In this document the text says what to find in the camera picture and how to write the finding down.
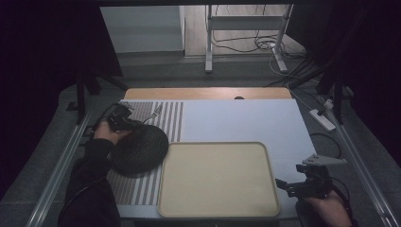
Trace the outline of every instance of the sleeve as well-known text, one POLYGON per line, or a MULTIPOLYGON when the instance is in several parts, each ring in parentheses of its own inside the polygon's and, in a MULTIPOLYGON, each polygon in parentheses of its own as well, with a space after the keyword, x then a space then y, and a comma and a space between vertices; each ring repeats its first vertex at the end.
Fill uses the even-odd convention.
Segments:
POLYGON ((113 191, 106 179, 112 167, 107 155, 114 148, 106 139, 86 143, 85 155, 75 162, 70 176, 59 226, 120 226, 113 191))

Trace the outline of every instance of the hand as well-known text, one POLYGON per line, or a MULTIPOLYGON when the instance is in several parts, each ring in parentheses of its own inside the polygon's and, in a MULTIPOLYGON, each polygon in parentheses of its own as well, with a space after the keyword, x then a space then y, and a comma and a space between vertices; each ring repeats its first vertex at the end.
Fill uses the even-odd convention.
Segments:
POLYGON ((316 212, 318 212, 329 226, 352 226, 352 222, 343 206, 343 202, 335 191, 331 191, 323 200, 317 198, 304 198, 304 200, 315 208, 316 212))
POLYGON ((114 132, 110 128, 109 123, 107 123, 106 121, 102 121, 97 126, 94 138, 95 139, 107 139, 107 140, 112 141, 112 143, 114 143, 116 145, 118 141, 120 141, 126 135, 130 134, 130 132, 131 131, 117 131, 117 132, 114 132))

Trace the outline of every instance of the beige tray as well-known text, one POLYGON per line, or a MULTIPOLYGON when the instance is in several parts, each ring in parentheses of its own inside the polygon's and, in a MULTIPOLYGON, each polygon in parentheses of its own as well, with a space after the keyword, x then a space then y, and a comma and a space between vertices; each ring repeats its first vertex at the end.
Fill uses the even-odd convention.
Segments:
POLYGON ((172 143, 158 208, 167 218, 273 217, 275 188, 261 143, 172 143))

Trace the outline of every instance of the black bowl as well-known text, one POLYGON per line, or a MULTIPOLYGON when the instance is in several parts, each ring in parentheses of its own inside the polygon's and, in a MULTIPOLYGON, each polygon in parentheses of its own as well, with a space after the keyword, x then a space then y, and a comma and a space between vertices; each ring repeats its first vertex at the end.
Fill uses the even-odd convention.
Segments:
POLYGON ((167 152, 165 132, 152 125, 140 125, 112 151, 113 168, 123 176, 135 177, 159 166, 167 152))

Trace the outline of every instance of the black and white stripes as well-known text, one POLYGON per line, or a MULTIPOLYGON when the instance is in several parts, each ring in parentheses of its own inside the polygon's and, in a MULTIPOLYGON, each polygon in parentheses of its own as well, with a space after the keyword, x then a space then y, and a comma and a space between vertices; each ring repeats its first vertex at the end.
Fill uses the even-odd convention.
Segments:
MULTIPOLYGON (((163 105, 159 116, 150 119, 147 124, 162 129, 169 142, 180 142, 183 102, 125 101, 125 103, 134 108, 131 118, 140 121, 147 119, 158 106, 163 105)), ((117 204, 157 205, 161 174, 162 166, 140 174, 137 178, 123 177, 112 169, 107 179, 112 186, 117 204)))

